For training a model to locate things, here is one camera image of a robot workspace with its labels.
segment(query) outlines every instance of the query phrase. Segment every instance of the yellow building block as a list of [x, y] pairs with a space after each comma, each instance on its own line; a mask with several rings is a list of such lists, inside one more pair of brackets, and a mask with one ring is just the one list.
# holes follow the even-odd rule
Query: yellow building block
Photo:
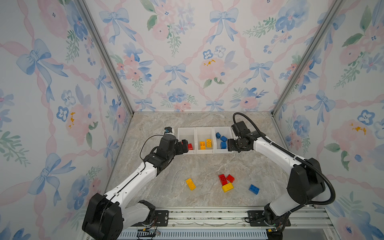
[[228, 192], [231, 189], [234, 189], [232, 183], [225, 184], [224, 186], [221, 187], [224, 192]]
[[205, 150], [205, 142], [200, 142], [200, 150]]
[[194, 190], [196, 188], [195, 184], [193, 183], [192, 179], [188, 179], [185, 181], [187, 184], [188, 184], [188, 187], [190, 188], [190, 190]]
[[212, 147], [212, 141], [211, 141], [211, 139], [207, 139], [207, 147]]

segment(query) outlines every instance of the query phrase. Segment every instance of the blue building block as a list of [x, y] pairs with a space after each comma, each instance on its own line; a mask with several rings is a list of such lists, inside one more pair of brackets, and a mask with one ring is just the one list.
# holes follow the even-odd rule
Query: blue building block
[[252, 184], [251, 184], [251, 186], [249, 187], [249, 191], [253, 192], [253, 193], [256, 194], [256, 195], [259, 193], [259, 190], [260, 190], [259, 188], [253, 186]]
[[221, 149], [226, 149], [227, 148], [227, 143], [226, 142], [221, 142], [220, 143]]

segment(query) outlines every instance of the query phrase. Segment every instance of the wall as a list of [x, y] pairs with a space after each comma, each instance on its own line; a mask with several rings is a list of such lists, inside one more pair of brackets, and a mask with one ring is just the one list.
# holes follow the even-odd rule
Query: wall
[[0, 29], [0, 239], [76, 239], [128, 115], [73, 2], [2, 1]]
[[269, 111], [332, 1], [86, 0], [135, 111]]
[[290, 150], [335, 187], [326, 209], [343, 240], [384, 239], [383, 7], [345, 2], [276, 115]]

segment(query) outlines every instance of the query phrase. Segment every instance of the building block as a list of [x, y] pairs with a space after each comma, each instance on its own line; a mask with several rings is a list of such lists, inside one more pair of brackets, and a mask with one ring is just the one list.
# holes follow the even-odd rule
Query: building block
[[200, 142], [200, 150], [205, 150], [205, 142]]
[[226, 149], [227, 148], [227, 143], [226, 142], [221, 142], [220, 143], [221, 149]]
[[207, 147], [212, 147], [212, 140], [211, 139], [207, 139]]
[[224, 174], [219, 175], [218, 177], [220, 178], [221, 184], [222, 184], [223, 186], [224, 186], [225, 184], [228, 183], [227, 180], [225, 179]]
[[194, 190], [196, 188], [195, 184], [193, 183], [192, 179], [188, 179], [185, 181], [187, 184], [188, 184], [188, 187], [190, 188], [190, 190]]
[[232, 183], [225, 184], [224, 186], [221, 187], [224, 192], [228, 192], [231, 189], [234, 189]]
[[251, 184], [251, 186], [249, 187], [249, 191], [253, 192], [253, 193], [256, 194], [256, 195], [259, 193], [259, 190], [260, 190], [259, 188], [253, 186], [252, 184]]
[[235, 180], [234, 177], [231, 176], [231, 174], [228, 175], [227, 180], [230, 182], [233, 182]]

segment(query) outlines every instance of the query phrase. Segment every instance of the red building block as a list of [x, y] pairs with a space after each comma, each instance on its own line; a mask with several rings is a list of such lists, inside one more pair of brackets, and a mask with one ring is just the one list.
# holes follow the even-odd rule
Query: red building block
[[224, 186], [225, 184], [228, 183], [227, 180], [225, 179], [224, 174], [219, 175], [218, 177], [220, 178], [221, 184], [222, 184], [223, 186]]
[[233, 182], [235, 180], [234, 177], [231, 176], [231, 174], [228, 175], [227, 180], [230, 182]]

